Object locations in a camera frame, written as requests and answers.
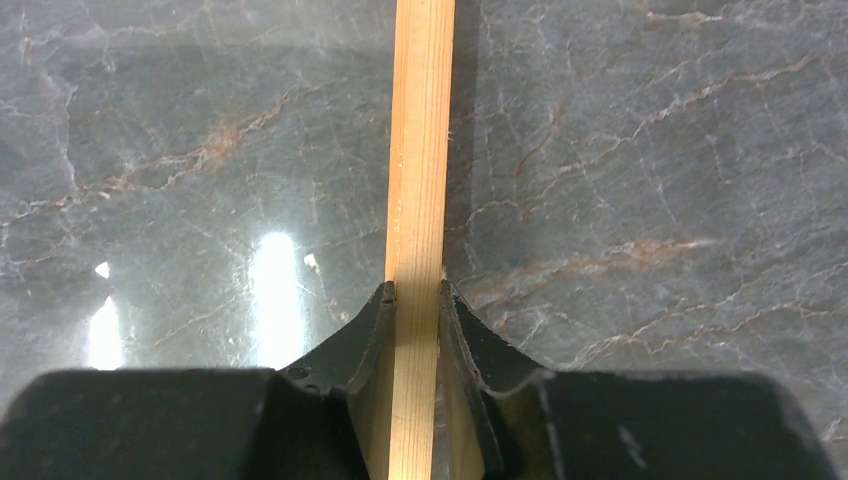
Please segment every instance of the pine wood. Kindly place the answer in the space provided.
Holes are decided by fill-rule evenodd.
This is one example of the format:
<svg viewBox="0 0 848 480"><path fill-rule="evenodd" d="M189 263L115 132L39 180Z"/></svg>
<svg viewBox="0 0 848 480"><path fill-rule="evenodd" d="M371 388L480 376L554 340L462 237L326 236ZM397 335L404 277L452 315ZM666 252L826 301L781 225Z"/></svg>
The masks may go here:
<svg viewBox="0 0 848 480"><path fill-rule="evenodd" d="M454 0L398 0L386 280L397 289L388 478L430 479Z"/></svg>

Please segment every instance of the gray marble countertop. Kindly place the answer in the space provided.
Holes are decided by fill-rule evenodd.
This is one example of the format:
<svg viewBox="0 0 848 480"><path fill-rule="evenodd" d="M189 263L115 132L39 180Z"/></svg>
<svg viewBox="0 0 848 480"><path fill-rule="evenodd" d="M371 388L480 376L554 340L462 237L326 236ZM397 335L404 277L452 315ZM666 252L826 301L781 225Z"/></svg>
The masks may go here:
<svg viewBox="0 0 848 480"><path fill-rule="evenodd" d="M0 405L68 366L280 367L351 318L383 271L393 18L2 2ZM846 22L461 0L449 277L552 367L767 373L848 476Z"/></svg>

